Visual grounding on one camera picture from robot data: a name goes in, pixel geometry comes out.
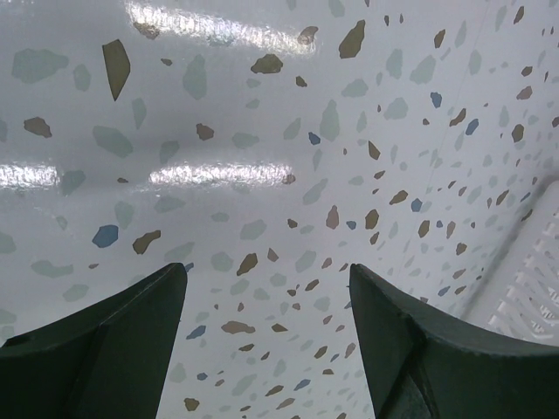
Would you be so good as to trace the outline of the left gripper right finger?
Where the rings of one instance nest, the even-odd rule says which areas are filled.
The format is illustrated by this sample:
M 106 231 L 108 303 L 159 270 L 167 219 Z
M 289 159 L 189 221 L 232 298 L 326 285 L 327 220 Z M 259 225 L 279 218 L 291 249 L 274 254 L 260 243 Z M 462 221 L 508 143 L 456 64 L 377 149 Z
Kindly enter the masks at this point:
M 362 264 L 352 313 L 377 418 L 556 418 L 557 347 L 457 319 Z

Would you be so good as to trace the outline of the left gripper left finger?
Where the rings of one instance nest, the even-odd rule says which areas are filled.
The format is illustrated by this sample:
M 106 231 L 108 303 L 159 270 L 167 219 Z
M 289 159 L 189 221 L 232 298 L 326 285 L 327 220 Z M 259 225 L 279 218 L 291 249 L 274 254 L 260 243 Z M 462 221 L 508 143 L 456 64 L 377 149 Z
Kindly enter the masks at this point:
M 9 338 L 3 418 L 154 418 L 188 279 L 164 266 L 114 296 Z

